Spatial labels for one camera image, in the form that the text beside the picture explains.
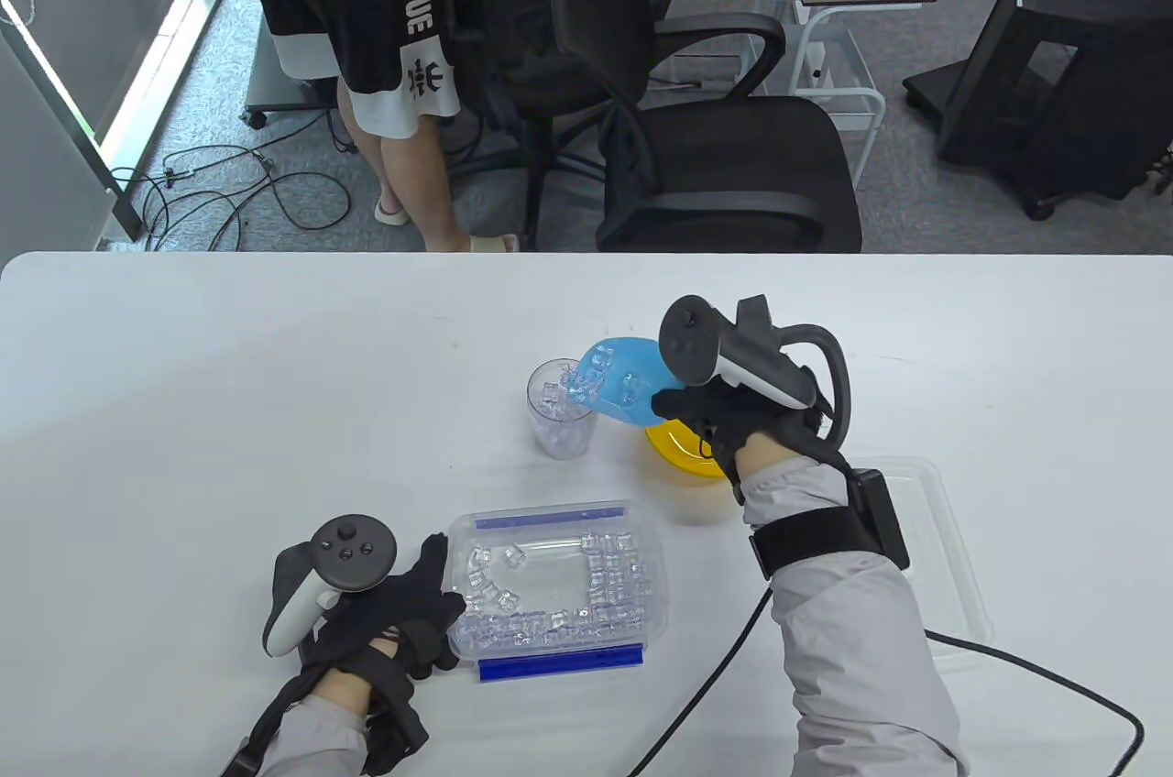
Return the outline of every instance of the black office chair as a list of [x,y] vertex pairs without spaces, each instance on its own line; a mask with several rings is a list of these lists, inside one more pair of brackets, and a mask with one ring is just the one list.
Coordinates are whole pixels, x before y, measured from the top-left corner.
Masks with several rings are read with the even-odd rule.
[[[645,0],[653,15],[666,15],[671,0]],[[545,175],[552,169],[602,180],[598,164],[565,153],[597,123],[609,94],[574,56],[558,52],[550,0],[452,0],[452,56],[465,106],[494,129],[504,129],[516,148],[484,154],[449,167],[455,180],[490,169],[527,173],[522,242],[536,245]],[[561,133],[555,119],[596,112]]]
[[[750,94],[786,36],[759,14],[657,20],[647,0],[554,0],[558,47],[610,90],[601,252],[859,252],[860,215],[834,123],[808,99]],[[640,112],[680,48],[750,33],[762,55],[727,97]]]

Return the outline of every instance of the chair wheel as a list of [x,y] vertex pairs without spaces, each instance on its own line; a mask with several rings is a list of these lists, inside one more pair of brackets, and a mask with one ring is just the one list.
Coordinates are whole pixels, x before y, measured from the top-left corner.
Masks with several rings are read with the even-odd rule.
[[1031,221],[1046,221],[1055,215],[1051,203],[1026,203],[1026,217]]

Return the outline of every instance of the clear plastic container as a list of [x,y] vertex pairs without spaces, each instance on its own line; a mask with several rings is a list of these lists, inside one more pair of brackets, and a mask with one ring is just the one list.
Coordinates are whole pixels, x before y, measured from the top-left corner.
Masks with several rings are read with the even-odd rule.
[[449,641],[472,661],[642,649],[667,623],[659,539],[631,502],[466,514],[445,588],[468,603]]
[[[852,458],[856,468],[879,468],[888,481],[893,507],[911,561],[904,572],[924,627],[971,642],[991,643],[994,626],[985,613],[977,579],[970,567],[965,543],[941,472],[916,458]],[[969,667],[981,655],[930,642],[940,670]]]

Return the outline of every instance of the gray carpet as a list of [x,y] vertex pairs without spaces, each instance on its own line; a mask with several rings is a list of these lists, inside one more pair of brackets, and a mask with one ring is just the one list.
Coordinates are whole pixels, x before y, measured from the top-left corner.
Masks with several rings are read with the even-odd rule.
[[[1077,198],[1059,207],[1046,223],[1031,223],[1018,204],[981,175],[944,169],[933,155],[934,135],[903,103],[900,82],[909,74],[962,60],[985,22],[995,0],[940,0],[913,14],[859,14],[850,27],[877,86],[889,99],[889,114],[859,188],[867,252],[1173,252],[1173,207],[1169,196],[1155,198],[1133,191],[1123,203]],[[673,14],[701,11],[744,11],[752,0],[676,0]],[[191,69],[160,129],[148,169],[160,173],[162,157],[195,144],[258,144],[306,123],[306,115],[273,119],[255,133],[239,123],[249,81],[260,11],[257,0],[224,0]],[[462,115],[453,128],[455,148],[469,136],[475,121]],[[490,140],[483,149],[507,144]],[[583,154],[591,153],[584,140]],[[218,153],[172,158],[171,165],[209,162]],[[267,149],[278,174],[316,170],[347,185],[353,210],[335,228],[303,231],[282,215],[270,191],[245,209],[240,249],[248,250],[409,250],[422,249],[414,228],[382,228],[371,217],[378,183],[357,156],[335,153],[324,121]],[[231,191],[248,187],[259,175],[250,157],[202,174],[167,194],[190,190]],[[461,223],[477,234],[516,231],[522,211],[521,174],[488,174],[456,188]],[[279,187],[283,202],[297,219],[320,224],[344,211],[338,185],[323,177],[290,177]],[[172,222],[210,196],[189,198],[170,208]],[[225,203],[196,211],[168,235],[163,249],[208,249],[229,215]],[[157,196],[149,204],[158,209]],[[545,250],[591,250],[602,215],[597,183],[551,175],[541,225]],[[235,249],[236,228],[223,237]],[[126,245],[114,245],[126,249]]]

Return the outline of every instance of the gray sleeve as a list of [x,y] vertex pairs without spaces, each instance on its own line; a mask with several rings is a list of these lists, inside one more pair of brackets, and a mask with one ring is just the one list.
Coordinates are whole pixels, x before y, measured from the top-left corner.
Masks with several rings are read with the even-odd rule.
[[[747,525],[847,504],[843,475],[792,459],[741,481]],[[773,617],[794,684],[793,777],[964,777],[956,710],[908,580],[876,554],[775,573]]]
[[366,763],[364,719],[310,695],[290,707],[257,777],[359,777]]

